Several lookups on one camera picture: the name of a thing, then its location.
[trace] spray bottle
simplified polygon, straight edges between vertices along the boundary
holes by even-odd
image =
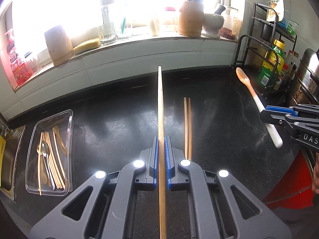
[[[13,29],[8,30],[5,35],[9,35],[7,53],[9,55],[10,67],[18,85],[24,84],[32,75],[32,68],[19,56],[14,45],[15,38],[12,35]]]

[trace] white wall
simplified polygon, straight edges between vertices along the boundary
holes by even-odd
[[[248,34],[253,2],[269,0],[232,0],[232,6],[243,11],[242,34]],[[300,57],[308,47],[319,48],[319,20],[307,0],[284,0],[291,19],[298,22],[296,51]],[[258,11],[261,17],[265,13]],[[260,36],[261,25],[255,25],[254,36]],[[287,49],[292,44],[286,41]],[[6,119],[32,107],[70,92],[129,76],[163,70],[198,66],[229,65],[234,59],[236,43],[202,39],[155,39],[100,50],[95,54],[55,68],[14,93],[0,68],[0,112]]]
[[[267,1],[269,0],[246,0],[242,34],[249,33],[253,2],[267,4]],[[284,0],[284,3],[285,7],[290,11],[290,19],[299,23],[297,28],[298,39],[295,48],[295,51],[299,53],[299,58],[302,57],[307,48],[317,51],[319,48],[319,19],[310,3],[307,0]],[[257,13],[260,17],[265,16],[265,12],[259,8],[257,8]],[[261,26],[262,24],[256,23],[254,27],[253,36],[258,39],[260,39]],[[285,38],[283,40],[286,45],[285,51],[292,50],[293,44]]]

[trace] human hand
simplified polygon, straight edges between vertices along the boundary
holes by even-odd
[[[316,153],[316,164],[314,168],[312,191],[319,194],[319,153]]]

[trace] wooden cup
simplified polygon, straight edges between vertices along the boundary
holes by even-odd
[[[71,39],[61,25],[46,31],[44,37],[54,66],[60,65],[74,56]]]
[[[178,34],[200,37],[204,22],[204,5],[198,2],[183,2],[178,19]]]

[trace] stainless steel pot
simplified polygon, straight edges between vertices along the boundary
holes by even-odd
[[[315,51],[307,48],[294,79],[291,82],[287,103],[319,105],[319,60]]]

